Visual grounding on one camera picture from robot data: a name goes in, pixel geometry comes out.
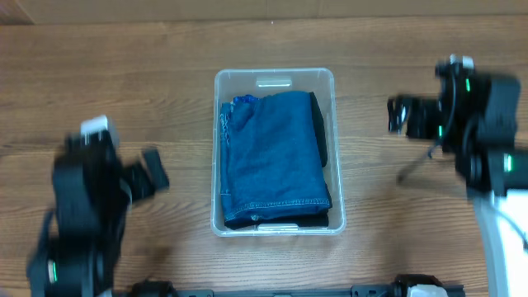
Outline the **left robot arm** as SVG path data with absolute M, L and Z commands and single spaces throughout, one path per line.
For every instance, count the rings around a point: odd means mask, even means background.
M 98 296 L 114 285 L 134 203 L 169 187 L 157 149 L 125 165 L 107 130 L 71 134 L 54 160 L 49 210 L 26 276 L 34 296 Z

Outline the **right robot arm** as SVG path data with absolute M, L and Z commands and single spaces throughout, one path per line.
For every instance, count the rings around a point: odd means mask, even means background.
M 521 83 L 513 75 L 478 71 L 470 57 L 451 55 L 435 68 L 436 99 L 400 94 L 388 100 L 392 133 L 432 146 L 398 173 L 402 182 L 436 149 L 455 156 L 474 208 L 491 296 L 527 294 L 527 151 L 515 145 Z

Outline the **blue sequin cloth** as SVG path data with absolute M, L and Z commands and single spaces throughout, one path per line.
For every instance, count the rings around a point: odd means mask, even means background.
M 246 104 L 246 103 L 249 104 L 249 103 L 259 101 L 259 100 L 260 100 L 259 97 L 255 97 L 251 94 L 247 94 L 247 95 L 235 97 L 232 101 L 232 104 L 233 105 Z

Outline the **black cloth long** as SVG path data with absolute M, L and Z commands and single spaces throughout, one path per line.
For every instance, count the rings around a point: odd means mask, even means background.
M 322 112 L 320 110 L 317 97 L 313 92 L 309 93 L 310 105 L 312 111 L 313 130 L 318 146 L 318 153 L 321 160 L 322 167 L 326 167 L 328 163 L 328 150 L 326 144 L 325 125 Z

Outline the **blue terry towel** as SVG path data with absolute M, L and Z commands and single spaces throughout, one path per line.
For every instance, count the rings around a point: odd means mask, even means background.
M 220 109 L 224 224 L 295 224 L 329 207 L 309 92 L 282 92 Z

